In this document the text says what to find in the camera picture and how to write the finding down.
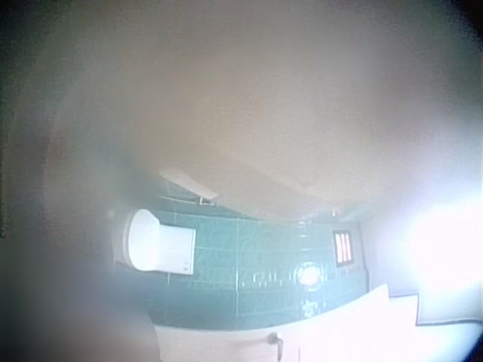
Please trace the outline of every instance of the small window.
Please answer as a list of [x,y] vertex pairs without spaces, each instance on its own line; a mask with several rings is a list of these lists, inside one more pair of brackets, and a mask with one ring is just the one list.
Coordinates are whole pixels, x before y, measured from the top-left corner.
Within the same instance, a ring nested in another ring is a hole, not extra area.
[[354,263],[350,232],[334,232],[334,248],[337,266]]

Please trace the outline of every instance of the teal tiled wall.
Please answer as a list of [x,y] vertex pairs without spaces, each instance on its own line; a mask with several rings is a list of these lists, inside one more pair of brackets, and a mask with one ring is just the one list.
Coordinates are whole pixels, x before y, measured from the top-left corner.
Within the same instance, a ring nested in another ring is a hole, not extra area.
[[[367,292],[357,225],[190,216],[157,212],[161,223],[196,229],[194,275],[123,269],[155,324],[209,330],[271,327],[310,318]],[[351,265],[337,268],[333,230],[350,230]],[[308,290],[296,270],[314,262],[323,281]]]

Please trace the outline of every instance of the door handle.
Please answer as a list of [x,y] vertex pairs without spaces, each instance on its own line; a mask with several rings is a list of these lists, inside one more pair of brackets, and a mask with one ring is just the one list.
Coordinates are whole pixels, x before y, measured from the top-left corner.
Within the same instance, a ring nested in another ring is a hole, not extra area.
[[281,357],[284,354],[284,340],[280,333],[272,333],[268,338],[270,345],[277,345],[277,361],[281,361]]

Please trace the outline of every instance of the toilet lid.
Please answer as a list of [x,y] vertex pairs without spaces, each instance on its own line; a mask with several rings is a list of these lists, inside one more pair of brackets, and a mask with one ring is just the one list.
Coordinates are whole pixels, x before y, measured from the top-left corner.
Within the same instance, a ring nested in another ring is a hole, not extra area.
[[132,266],[145,272],[156,270],[160,253],[158,219],[148,210],[138,210],[128,226],[127,236]]

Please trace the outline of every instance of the tile grout line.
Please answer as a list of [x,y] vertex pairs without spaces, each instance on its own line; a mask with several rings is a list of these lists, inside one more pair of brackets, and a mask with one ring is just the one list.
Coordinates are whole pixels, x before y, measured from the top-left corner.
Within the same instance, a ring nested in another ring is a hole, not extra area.
[[238,240],[239,240],[239,219],[236,220],[236,237],[235,237],[235,316],[238,317]]

